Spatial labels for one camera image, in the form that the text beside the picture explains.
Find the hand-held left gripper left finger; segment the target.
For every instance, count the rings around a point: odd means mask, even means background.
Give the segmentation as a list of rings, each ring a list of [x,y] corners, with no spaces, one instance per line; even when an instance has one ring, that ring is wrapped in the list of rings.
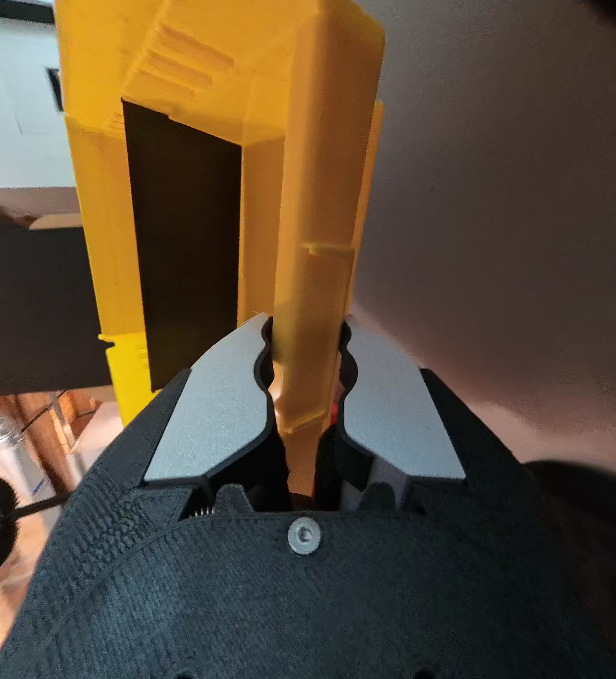
[[[257,314],[191,367],[144,474],[148,486],[193,482],[206,496],[229,483],[288,496],[286,452],[269,387],[273,319]]]

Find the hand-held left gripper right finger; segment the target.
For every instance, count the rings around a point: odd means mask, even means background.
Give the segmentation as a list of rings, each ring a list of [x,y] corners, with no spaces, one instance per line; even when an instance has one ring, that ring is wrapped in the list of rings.
[[[463,483],[464,468],[422,370],[402,351],[348,318],[335,423],[320,437],[315,499],[363,499],[385,484],[407,499],[414,483]]]

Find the yellow plastic bin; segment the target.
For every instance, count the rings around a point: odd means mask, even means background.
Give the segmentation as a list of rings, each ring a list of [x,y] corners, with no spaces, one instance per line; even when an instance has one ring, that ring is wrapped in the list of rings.
[[[124,424],[273,318],[280,430],[331,409],[382,105],[354,1],[57,1],[76,191]]]

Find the silver ceiling duct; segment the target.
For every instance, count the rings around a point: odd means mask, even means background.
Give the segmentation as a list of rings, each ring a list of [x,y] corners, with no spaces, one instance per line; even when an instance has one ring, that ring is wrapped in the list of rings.
[[[21,429],[1,411],[0,478],[14,491],[17,505],[50,500],[56,495],[49,476],[30,453]]]

